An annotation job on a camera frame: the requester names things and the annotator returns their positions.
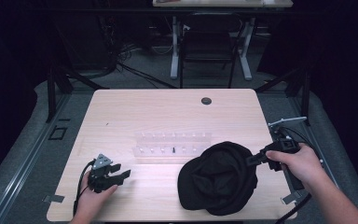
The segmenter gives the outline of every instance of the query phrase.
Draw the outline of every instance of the wooden table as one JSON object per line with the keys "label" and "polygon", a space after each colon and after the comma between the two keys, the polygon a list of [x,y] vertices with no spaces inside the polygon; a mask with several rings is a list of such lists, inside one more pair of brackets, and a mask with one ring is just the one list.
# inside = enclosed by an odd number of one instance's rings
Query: wooden table
{"label": "wooden table", "polygon": [[[201,99],[212,103],[204,105]],[[290,193],[283,172],[257,167],[258,185],[238,213],[215,217],[205,210],[188,211],[179,203],[177,176],[186,157],[135,157],[137,133],[210,133],[211,144],[231,141],[254,154],[271,143],[268,126],[253,90],[103,90],[96,91],[56,190],[62,203],[52,203],[48,220],[72,218],[77,181],[87,162],[99,153],[131,169],[107,201],[100,221],[202,221],[275,219],[294,206],[281,197]]]}

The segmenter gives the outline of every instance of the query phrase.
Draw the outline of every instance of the table leg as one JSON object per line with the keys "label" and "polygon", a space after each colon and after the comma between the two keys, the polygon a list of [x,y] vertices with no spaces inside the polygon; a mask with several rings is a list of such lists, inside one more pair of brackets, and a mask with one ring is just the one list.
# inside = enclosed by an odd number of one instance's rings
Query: table leg
{"label": "table leg", "polygon": [[248,60],[246,58],[246,53],[248,52],[249,43],[252,38],[252,33],[255,28],[255,18],[251,18],[245,24],[244,36],[245,39],[243,40],[243,47],[242,51],[240,52],[240,60],[242,65],[243,75],[245,76],[245,80],[252,80],[251,69],[249,68]]}
{"label": "table leg", "polygon": [[179,55],[178,55],[178,30],[176,17],[172,18],[172,64],[171,64],[171,78],[178,78],[178,66],[179,66]]}

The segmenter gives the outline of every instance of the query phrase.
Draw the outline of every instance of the hand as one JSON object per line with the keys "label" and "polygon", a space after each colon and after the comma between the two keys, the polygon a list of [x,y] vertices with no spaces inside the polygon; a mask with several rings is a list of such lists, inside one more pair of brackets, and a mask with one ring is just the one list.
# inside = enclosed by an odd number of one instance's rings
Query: hand
{"label": "hand", "polygon": [[89,179],[89,174],[90,171],[86,172],[83,176],[80,192],[82,192],[83,189],[85,190],[79,198],[76,214],[71,223],[90,223],[103,207],[103,203],[118,188],[117,185],[114,185],[101,193],[96,193],[88,187],[87,181]]}
{"label": "hand", "polygon": [[299,144],[301,149],[296,154],[288,154],[280,151],[268,151],[267,157],[273,161],[280,161],[288,166],[290,171],[310,192],[312,184],[317,184],[327,177],[324,169],[312,148],[305,144]]}

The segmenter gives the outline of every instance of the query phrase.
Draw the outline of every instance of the forearm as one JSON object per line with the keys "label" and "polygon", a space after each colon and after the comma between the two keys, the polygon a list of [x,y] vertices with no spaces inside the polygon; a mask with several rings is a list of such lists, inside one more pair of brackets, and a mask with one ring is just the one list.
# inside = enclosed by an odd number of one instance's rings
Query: forearm
{"label": "forearm", "polygon": [[358,208],[327,175],[310,185],[310,193],[320,205],[327,223],[358,223]]}

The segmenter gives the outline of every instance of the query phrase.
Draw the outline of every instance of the wrist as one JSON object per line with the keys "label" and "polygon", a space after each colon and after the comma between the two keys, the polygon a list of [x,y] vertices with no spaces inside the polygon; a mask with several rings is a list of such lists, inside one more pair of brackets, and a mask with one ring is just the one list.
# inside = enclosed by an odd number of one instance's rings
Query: wrist
{"label": "wrist", "polygon": [[310,194],[313,196],[315,196],[317,192],[324,192],[324,189],[331,189],[336,186],[325,172],[315,174],[315,177],[312,178],[307,185],[309,187]]}
{"label": "wrist", "polygon": [[79,213],[77,212],[75,216],[71,220],[71,224],[89,224],[92,221],[92,216],[87,213]]}

